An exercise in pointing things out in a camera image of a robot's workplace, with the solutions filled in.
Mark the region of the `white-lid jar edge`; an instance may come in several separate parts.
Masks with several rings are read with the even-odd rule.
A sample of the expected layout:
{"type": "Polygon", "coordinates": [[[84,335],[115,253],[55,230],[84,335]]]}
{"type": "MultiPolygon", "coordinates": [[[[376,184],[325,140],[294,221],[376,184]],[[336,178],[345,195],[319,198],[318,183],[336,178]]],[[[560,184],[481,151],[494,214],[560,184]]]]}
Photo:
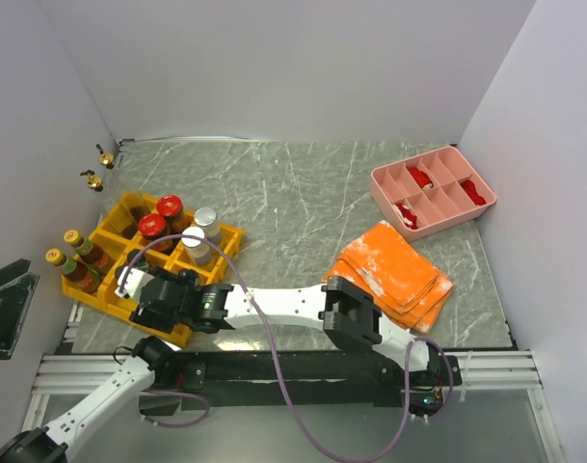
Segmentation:
{"type": "Polygon", "coordinates": [[[205,232],[196,226],[191,226],[182,232],[181,243],[191,262],[198,267],[208,266],[212,260],[212,251],[205,242],[205,232]]]}

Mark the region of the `green-label sauce bottle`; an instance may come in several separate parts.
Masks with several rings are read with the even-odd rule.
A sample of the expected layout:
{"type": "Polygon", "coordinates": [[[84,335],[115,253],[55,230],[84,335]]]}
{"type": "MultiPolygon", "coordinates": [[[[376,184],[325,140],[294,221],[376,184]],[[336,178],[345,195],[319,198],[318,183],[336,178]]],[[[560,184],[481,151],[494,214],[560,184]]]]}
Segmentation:
{"type": "Polygon", "coordinates": [[[82,261],[70,258],[58,248],[49,249],[45,253],[45,259],[74,287],[86,293],[98,290],[101,284],[99,274],[82,261]]]}
{"type": "Polygon", "coordinates": [[[96,243],[83,236],[77,230],[69,230],[64,234],[64,241],[76,254],[93,268],[99,275],[106,275],[115,261],[96,243]]]}

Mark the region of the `red-lid sauce jar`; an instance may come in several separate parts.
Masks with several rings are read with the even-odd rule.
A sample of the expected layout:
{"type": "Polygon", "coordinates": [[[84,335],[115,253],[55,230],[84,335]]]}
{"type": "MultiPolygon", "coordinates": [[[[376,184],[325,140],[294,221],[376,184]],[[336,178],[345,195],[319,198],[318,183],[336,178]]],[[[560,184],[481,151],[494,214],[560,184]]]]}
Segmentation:
{"type": "Polygon", "coordinates": [[[166,220],[175,233],[183,233],[190,227],[191,222],[185,215],[183,202],[177,195],[162,197],[157,205],[157,212],[166,220]]]}
{"type": "MultiPolygon", "coordinates": [[[[158,213],[143,216],[138,222],[138,231],[149,242],[157,241],[172,234],[172,229],[166,219],[158,213]]],[[[169,255],[175,247],[172,239],[162,240],[152,246],[152,250],[169,255]]]]}

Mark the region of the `blue-label clear jar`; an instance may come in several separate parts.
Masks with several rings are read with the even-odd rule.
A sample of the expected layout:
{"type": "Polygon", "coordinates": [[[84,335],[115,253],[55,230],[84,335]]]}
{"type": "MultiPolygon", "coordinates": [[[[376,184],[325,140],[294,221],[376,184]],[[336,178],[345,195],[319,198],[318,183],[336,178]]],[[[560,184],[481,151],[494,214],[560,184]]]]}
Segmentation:
{"type": "Polygon", "coordinates": [[[203,230],[205,237],[214,245],[220,246],[223,242],[221,223],[215,209],[204,206],[194,213],[194,224],[203,230]]]}

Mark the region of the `red-lid sauce jar back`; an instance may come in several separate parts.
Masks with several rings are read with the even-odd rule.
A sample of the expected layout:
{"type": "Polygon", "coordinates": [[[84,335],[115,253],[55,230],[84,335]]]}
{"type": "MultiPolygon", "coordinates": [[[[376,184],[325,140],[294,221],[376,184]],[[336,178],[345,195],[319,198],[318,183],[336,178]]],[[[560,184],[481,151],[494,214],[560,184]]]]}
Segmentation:
{"type": "Polygon", "coordinates": [[[190,227],[191,222],[185,215],[183,202],[177,195],[162,197],[157,205],[157,212],[166,220],[175,233],[183,233],[190,227]]]}

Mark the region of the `tall oil bottle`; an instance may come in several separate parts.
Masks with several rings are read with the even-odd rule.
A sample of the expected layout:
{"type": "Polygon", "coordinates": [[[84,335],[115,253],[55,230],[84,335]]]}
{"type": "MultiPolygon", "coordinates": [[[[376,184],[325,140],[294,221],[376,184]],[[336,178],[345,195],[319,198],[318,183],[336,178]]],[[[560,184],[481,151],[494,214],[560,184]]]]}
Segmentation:
{"type": "Polygon", "coordinates": [[[150,212],[143,195],[128,187],[113,171],[102,177],[86,170],[80,176],[86,178],[88,188],[97,194],[102,215],[109,225],[118,235],[132,239],[140,220],[150,212]]]}
{"type": "Polygon", "coordinates": [[[128,187],[124,181],[118,158],[111,152],[105,150],[100,144],[96,144],[95,146],[98,151],[99,163],[104,168],[104,187],[116,194],[122,195],[128,190],[128,187]]]}

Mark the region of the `black-lid jar brown powder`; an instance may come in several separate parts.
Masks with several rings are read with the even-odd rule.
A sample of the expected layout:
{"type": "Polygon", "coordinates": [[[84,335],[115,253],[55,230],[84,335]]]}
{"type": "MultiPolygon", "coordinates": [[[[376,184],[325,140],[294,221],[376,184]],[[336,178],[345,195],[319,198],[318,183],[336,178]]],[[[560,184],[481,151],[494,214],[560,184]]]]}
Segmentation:
{"type": "Polygon", "coordinates": [[[177,281],[186,286],[199,286],[201,284],[200,275],[192,269],[182,269],[177,274],[177,281]]]}

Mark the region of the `black-lid jar white powder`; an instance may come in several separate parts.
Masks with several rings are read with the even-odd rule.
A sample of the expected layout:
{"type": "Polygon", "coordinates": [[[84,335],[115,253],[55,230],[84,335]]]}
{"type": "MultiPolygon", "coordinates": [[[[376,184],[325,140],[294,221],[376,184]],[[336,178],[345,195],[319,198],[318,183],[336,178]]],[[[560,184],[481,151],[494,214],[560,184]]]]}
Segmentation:
{"type": "MultiPolygon", "coordinates": [[[[132,250],[128,253],[126,261],[130,263],[138,254],[140,253],[139,250],[132,250]]],[[[135,268],[148,272],[150,269],[149,263],[145,255],[141,255],[134,265],[135,268]]]]}

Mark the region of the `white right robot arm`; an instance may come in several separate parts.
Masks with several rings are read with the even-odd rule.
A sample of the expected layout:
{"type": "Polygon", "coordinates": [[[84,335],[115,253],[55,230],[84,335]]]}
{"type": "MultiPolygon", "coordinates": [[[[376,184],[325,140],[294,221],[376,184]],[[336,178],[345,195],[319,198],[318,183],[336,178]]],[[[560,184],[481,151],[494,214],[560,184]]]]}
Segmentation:
{"type": "Polygon", "coordinates": [[[129,316],[162,333],[184,325],[194,332],[216,334],[254,325],[286,325],[323,331],[339,350],[375,352],[406,368],[418,384],[440,373],[437,349],[417,341],[384,315],[372,296],[342,277],[298,289],[244,289],[240,285],[201,285],[196,272],[147,273],[123,266],[116,294],[136,302],[129,316]]]}

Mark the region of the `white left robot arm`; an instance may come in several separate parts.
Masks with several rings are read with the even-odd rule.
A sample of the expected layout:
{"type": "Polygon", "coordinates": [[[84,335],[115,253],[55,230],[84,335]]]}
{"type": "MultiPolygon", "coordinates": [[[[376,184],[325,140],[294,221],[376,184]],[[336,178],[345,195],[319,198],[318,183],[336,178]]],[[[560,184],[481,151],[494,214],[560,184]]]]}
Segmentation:
{"type": "Polygon", "coordinates": [[[0,449],[0,462],[69,462],[94,432],[128,401],[173,383],[174,349],[156,336],[139,340],[114,374],[77,405],[43,427],[23,431],[0,449]]]}

